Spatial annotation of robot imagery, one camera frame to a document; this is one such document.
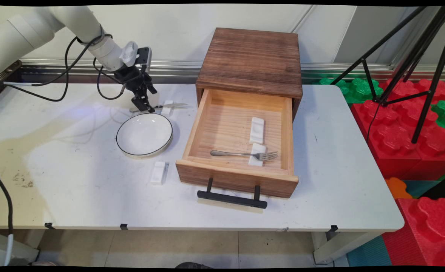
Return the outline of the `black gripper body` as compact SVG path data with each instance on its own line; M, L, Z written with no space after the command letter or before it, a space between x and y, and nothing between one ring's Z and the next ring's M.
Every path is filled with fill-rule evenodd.
M152 78L148 74L148 65L142 65L141 68L133 65L131 67L123 66L114 72L115 79L133 92L136 97L147 97L147 91L151 94L157 94L157 90L152 84Z

